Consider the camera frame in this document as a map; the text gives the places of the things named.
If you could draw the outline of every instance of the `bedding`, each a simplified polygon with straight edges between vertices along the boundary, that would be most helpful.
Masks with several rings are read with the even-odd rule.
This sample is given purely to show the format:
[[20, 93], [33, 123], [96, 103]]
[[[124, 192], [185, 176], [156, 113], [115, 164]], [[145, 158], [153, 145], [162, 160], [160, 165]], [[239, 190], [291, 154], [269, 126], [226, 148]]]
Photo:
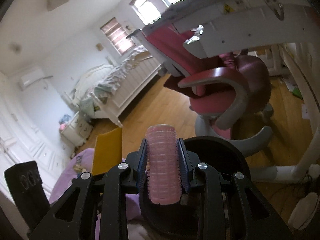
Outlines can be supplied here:
[[94, 116], [94, 113], [100, 110], [100, 108], [95, 105], [91, 93], [93, 93], [103, 104], [106, 104], [108, 97], [116, 93], [128, 72], [138, 66], [143, 60], [151, 57], [153, 56], [144, 46], [138, 46], [120, 65], [113, 67], [112, 69], [110, 68], [110, 71], [104, 70], [105, 75], [98, 80], [94, 80], [83, 95], [79, 95], [78, 93], [80, 87], [83, 86], [77, 84], [75, 87], [75, 96], [80, 98], [78, 102], [80, 110], [89, 116]]

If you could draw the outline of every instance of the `metal hook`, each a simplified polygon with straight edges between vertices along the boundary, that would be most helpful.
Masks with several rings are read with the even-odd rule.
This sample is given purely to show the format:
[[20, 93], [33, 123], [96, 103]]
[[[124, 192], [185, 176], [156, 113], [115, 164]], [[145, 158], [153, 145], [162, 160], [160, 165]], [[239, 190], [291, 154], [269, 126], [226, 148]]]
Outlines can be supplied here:
[[266, 5], [273, 11], [273, 13], [276, 15], [276, 17], [280, 20], [284, 20], [284, 10], [283, 5], [279, 3], [277, 0], [264, 0]]

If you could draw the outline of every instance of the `silver screw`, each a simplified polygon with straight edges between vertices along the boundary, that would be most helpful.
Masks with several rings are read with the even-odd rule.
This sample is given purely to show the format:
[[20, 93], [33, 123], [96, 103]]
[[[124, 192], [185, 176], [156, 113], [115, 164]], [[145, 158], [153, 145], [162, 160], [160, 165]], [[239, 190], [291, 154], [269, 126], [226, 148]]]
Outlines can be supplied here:
[[127, 163], [120, 163], [118, 165], [118, 168], [121, 169], [121, 170], [125, 170], [126, 168], [128, 168], [128, 164]]
[[81, 179], [88, 179], [90, 178], [91, 174], [89, 172], [84, 172], [81, 174]]
[[244, 178], [244, 175], [241, 172], [236, 172], [235, 176], [236, 176], [237, 179], [243, 179]]
[[205, 164], [205, 163], [199, 163], [198, 164], [198, 168], [201, 169], [201, 170], [205, 170], [207, 167], [208, 167], [208, 165]]

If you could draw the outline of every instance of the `bed headboard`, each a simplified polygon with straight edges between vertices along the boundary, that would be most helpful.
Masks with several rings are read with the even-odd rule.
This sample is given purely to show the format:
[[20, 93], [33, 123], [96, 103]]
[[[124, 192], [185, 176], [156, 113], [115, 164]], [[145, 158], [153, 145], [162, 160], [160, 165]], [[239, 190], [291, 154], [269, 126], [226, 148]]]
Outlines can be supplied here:
[[114, 69], [113, 65], [100, 65], [94, 67], [81, 75], [78, 83], [74, 87], [73, 105], [78, 105], [85, 92], [92, 86], [98, 84], [104, 77], [108, 76]]

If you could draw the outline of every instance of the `yellow warning label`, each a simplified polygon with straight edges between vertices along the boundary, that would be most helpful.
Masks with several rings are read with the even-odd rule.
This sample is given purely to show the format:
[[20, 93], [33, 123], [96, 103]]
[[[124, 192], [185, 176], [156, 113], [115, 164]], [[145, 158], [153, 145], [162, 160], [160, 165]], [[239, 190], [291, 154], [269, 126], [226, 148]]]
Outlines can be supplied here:
[[233, 10], [229, 5], [227, 5], [226, 3], [223, 5], [223, 13], [227, 14], [230, 12], [234, 12], [235, 10]]

